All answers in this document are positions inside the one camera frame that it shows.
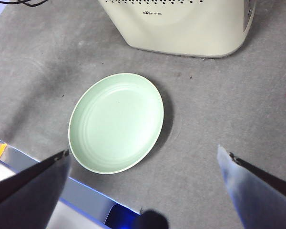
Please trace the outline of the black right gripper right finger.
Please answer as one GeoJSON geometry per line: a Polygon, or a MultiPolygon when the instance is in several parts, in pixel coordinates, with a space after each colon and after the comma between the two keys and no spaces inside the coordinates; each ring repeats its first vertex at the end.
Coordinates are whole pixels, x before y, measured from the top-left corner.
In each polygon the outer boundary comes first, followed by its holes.
{"type": "Polygon", "coordinates": [[[218,146],[227,192],[245,229],[286,229],[286,181],[218,146]]]}

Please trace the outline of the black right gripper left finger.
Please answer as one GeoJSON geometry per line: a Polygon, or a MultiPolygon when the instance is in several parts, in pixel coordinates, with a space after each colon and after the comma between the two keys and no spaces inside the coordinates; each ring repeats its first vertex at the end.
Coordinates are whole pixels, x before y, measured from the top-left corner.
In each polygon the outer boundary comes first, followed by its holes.
{"type": "Polygon", "coordinates": [[[0,181],[0,229],[46,228],[70,164],[70,153],[64,150],[0,181]]]}

